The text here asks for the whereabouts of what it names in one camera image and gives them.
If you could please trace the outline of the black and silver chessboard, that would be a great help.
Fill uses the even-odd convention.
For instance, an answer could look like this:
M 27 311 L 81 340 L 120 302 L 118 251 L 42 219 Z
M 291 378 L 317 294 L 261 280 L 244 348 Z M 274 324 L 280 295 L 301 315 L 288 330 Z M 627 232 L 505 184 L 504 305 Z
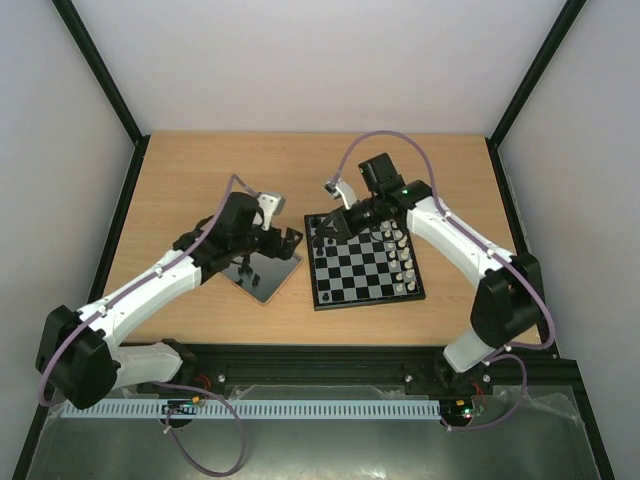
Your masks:
M 316 311 L 377 305 L 397 302 L 424 300 L 423 286 L 416 254 L 408 230 L 402 227 L 410 250 L 407 260 L 413 261 L 413 268 L 403 268 L 407 260 L 400 258 L 405 249 L 398 248 L 392 221 L 368 228 L 346 241 L 334 240 L 334 246 L 316 248 L 315 229 L 324 219 L 323 214 L 304 217 L 307 250 L 310 268 L 312 300 Z M 384 231 L 390 230 L 391 238 L 385 238 Z M 395 250 L 388 251 L 387 243 L 394 242 Z M 396 252 L 397 260 L 390 261 L 390 252 Z M 395 275 L 401 272 L 403 281 L 397 282 Z M 328 292 L 330 301 L 323 303 L 322 295 Z

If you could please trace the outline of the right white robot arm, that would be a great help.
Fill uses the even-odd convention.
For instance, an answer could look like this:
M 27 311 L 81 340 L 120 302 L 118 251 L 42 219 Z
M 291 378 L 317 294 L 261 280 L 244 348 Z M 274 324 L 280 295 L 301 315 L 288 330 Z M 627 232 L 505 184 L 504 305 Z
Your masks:
M 543 317 L 543 289 L 538 260 L 515 255 L 487 240 L 454 214 L 434 186 L 404 181 L 386 153 L 360 163 L 370 192 L 359 199 L 341 177 L 328 181 L 328 194 L 342 202 L 316 230 L 319 238 L 346 241 L 364 230 L 394 220 L 435 247 L 475 288 L 470 329 L 443 351 L 436 367 L 445 390 L 460 390 L 471 368 L 536 325 Z

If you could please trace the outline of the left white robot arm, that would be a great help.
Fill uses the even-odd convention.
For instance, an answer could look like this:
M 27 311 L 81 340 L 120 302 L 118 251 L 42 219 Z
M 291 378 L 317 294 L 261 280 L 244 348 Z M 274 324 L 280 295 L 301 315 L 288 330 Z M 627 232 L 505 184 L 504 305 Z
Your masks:
M 213 216 L 182 234 L 135 279 L 76 311 L 65 305 L 51 311 L 35 361 L 40 404 L 48 403 L 48 386 L 86 409 L 114 389 L 174 379 L 187 357 L 179 346 L 160 341 L 125 347 L 123 341 L 158 310 L 240 257 L 291 259 L 301 232 L 272 224 L 284 204 L 276 193 L 228 193 Z

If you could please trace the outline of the metal tray with wooden rim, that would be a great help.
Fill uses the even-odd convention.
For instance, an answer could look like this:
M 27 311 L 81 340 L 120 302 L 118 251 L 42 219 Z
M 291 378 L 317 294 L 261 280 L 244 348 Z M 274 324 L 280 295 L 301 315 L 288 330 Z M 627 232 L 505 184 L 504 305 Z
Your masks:
M 297 254 L 293 254 L 288 260 L 280 260 L 254 253 L 249 255 L 253 274 L 241 276 L 238 274 L 238 268 L 244 257 L 233 259 L 230 266 L 221 274 L 261 305 L 268 304 L 303 263 L 303 259 Z M 261 277 L 257 287 L 252 286 L 255 274 Z

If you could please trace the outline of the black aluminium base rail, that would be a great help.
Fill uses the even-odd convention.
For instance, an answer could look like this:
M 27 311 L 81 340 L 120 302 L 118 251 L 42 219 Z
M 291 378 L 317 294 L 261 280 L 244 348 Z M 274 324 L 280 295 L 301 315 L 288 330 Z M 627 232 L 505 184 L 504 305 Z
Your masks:
M 142 370 L 144 361 L 127 367 L 104 346 L 94 345 L 85 353 L 68 347 L 45 387 L 57 389 L 80 408 L 105 398 L 125 374 L 132 376 L 125 386 L 164 396 L 184 386 L 221 395 L 252 385 L 403 387 L 408 395 L 436 399 L 521 383 L 584 387 L 575 361 L 529 350 L 516 350 L 513 360 L 495 360 L 457 373 L 437 347 L 184 345 L 172 339 L 158 346 L 162 352 L 147 362 L 148 373 Z

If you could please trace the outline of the black frame post right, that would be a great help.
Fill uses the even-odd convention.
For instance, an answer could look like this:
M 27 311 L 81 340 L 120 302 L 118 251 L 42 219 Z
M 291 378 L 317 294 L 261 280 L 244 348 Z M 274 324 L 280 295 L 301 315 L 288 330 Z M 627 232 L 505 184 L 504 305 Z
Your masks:
M 488 139 L 488 144 L 492 148 L 498 149 L 507 137 L 586 3 L 586 0 L 568 0 L 562 6 L 492 135 Z

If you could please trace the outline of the black frame post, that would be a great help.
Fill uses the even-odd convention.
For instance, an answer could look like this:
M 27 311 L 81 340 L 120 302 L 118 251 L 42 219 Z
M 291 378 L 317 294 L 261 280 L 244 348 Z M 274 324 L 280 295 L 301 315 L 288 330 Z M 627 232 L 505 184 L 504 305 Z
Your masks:
M 492 135 L 488 139 L 488 144 L 492 148 L 498 149 L 507 137 L 586 3 L 586 0 L 568 0 L 562 6 Z
M 53 0 L 60 19 L 78 47 L 116 117 L 120 121 L 132 144 L 138 148 L 146 141 L 135 121 L 123 95 L 120 92 L 108 66 L 87 29 L 75 4 L 71 0 Z

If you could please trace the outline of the black frame post left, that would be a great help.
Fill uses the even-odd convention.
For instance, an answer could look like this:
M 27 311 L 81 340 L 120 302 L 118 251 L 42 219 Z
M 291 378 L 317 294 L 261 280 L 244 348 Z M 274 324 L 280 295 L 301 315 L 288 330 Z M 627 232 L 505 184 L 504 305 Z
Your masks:
M 75 4 L 71 0 L 53 0 L 60 19 L 78 47 L 116 117 L 120 121 L 132 144 L 138 148 L 146 141 L 135 121 L 123 95 L 120 92 L 108 66 L 87 29 Z

